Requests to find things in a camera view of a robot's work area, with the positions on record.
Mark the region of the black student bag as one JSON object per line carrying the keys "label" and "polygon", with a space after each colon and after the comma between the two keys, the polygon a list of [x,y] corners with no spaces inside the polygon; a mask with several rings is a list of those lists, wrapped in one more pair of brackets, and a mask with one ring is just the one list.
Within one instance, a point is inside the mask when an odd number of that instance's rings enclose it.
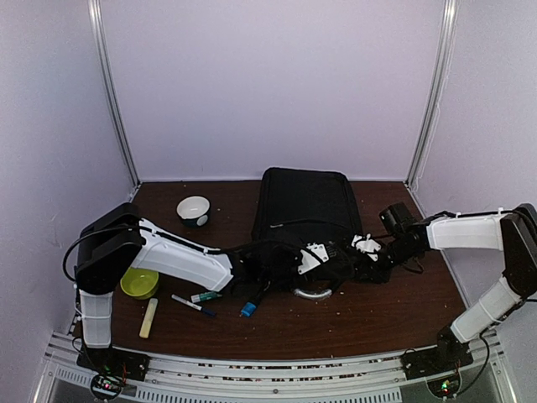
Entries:
{"label": "black student bag", "polygon": [[[252,239],[306,246],[333,245],[338,257],[355,235],[363,235],[362,221],[349,180],[338,172],[272,167],[263,173]],[[293,294],[310,301],[332,296],[343,280],[330,280],[323,291]]]}

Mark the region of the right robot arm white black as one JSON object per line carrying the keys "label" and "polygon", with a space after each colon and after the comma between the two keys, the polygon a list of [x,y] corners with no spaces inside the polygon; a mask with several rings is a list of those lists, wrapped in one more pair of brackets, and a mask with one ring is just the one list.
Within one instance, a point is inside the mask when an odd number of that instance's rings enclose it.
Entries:
{"label": "right robot arm white black", "polygon": [[523,203],[513,210],[494,212],[439,212],[416,220],[402,202],[380,214],[392,242],[382,245],[372,236],[357,235],[353,250],[364,266],[377,272],[391,270],[432,250],[490,249],[503,253],[504,270],[498,281],[450,325],[439,331],[430,352],[435,369],[448,370],[467,344],[536,292],[536,209]]}

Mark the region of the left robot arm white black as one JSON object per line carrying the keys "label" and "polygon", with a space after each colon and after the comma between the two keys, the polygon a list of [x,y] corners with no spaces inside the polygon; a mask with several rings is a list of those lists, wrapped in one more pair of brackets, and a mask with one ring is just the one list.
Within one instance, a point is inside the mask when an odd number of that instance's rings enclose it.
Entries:
{"label": "left robot arm white black", "polygon": [[261,286],[287,285],[321,273],[332,285],[353,277],[352,264],[333,242],[301,244],[261,238],[220,249],[195,243],[140,217],[126,202],[85,227],[66,251],[76,252],[74,282],[80,303],[87,357],[103,373],[115,371],[120,353],[112,348],[112,298],[130,269],[149,270],[223,291],[245,280]]}

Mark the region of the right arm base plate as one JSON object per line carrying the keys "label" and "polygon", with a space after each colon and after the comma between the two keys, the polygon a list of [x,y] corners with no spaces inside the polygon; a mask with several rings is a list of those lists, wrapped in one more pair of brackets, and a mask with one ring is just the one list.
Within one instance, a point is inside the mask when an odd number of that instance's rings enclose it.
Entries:
{"label": "right arm base plate", "polygon": [[471,353],[442,358],[437,347],[408,351],[400,359],[407,380],[442,374],[473,363]]}

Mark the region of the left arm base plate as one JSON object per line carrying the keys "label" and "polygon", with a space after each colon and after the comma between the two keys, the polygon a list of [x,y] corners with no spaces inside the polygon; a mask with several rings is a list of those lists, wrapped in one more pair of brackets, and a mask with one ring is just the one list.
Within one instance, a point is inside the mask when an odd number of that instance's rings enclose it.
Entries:
{"label": "left arm base plate", "polygon": [[93,369],[102,374],[119,379],[144,381],[149,368],[150,357],[115,348],[90,348],[78,354],[76,364],[82,368]]}

